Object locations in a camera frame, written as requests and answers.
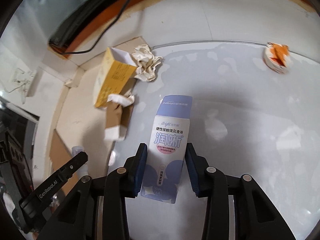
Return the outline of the silver foil wall sheet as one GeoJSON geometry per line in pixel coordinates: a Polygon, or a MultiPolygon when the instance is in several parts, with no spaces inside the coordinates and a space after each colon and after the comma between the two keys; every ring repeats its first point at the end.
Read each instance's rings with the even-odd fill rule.
{"type": "Polygon", "coordinates": [[[40,56],[59,25],[86,0],[23,0],[10,19],[1,44],[18,57],[40,56]]]}

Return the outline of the orange white jelly cup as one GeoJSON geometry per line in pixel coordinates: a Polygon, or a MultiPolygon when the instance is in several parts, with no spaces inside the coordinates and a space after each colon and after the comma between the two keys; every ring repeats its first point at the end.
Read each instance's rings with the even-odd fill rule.
{"type": "Polygon", "coordinates": [[[263,61],[274,72],[286,74],[292,66],[289,47],[285,44],[268,42],[264,50],[263,61]]]}

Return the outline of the yellow carton box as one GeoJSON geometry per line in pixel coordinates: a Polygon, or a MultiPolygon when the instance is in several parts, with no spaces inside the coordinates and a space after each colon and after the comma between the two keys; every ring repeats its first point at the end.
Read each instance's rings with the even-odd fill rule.
{"type": "Polygon", "coordinates": [[[108,47],[93,87],[94,107],[104,107],[110,94],[119,94],[136,68],[130,53],[108,47]]]}

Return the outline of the purple white eye-drop box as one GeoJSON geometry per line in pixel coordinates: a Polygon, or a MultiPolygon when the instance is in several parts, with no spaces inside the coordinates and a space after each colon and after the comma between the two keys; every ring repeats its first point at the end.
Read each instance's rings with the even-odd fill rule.
{"type": "Polygon", "coordinates": [[[174,204],[187,146],[193,98],[167,95],[153,121],[141,196],[174,204]]]}

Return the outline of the crumpled white tissue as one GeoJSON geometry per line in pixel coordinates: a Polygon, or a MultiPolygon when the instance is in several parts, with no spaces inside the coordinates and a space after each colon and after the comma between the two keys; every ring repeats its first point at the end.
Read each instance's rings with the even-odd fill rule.
{"type": "Polygon", "coordinates": [[[132,75],[143,82],[151,82],[156,78],[156,68],[161,64],[163,57],[155,56],[147,44],[137,46],[131,57],[137,68],[132,75]]]}

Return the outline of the white plastic bottle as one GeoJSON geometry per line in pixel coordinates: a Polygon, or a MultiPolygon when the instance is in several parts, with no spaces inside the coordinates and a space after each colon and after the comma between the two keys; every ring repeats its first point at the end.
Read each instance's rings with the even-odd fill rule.
{"type": "Polygon", "coordinates": [[[76,157],[76,167],[78,168],[76,171],[76,174],[79,179],[81,179],[83,176],[88,176],[88,165],[87,161],[85,161],[83,152],[85,152],[85,149],[83,146],[73,146],[72,147],[72,157],[76,157],[77,155],[80,155],[79,157],[76,157]]]}

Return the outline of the brown cardboard sheet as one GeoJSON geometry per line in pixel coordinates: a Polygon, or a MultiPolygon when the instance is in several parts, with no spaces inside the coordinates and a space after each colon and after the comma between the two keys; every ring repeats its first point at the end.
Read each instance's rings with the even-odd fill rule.
{"type": "MultiPolygon", "coordinates": [[[[61,168],[72,158],[69,149],[67,148],[67,146],[65,145],[65,143],[63,142],[56,130],[53,131],[49,156],[52,161],[53,171],[56,171],[59,168],[61,168]]],[[[78,180],[78,175],[76,173],[73,174],[73,176],[62,187],[62,190],[65,195],[67,195],[71,191],[71,189],[76,185],[78,180]]]]}

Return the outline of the torn brown paper cup sleeve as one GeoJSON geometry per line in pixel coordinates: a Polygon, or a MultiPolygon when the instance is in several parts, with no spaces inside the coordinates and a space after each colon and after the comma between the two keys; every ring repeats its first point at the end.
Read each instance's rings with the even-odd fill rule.
{"type": "Polygon", "coordinates": [[[106,103],[105,141],[123,141],[131,119],[135,96],[110,94],[106,103]]]}

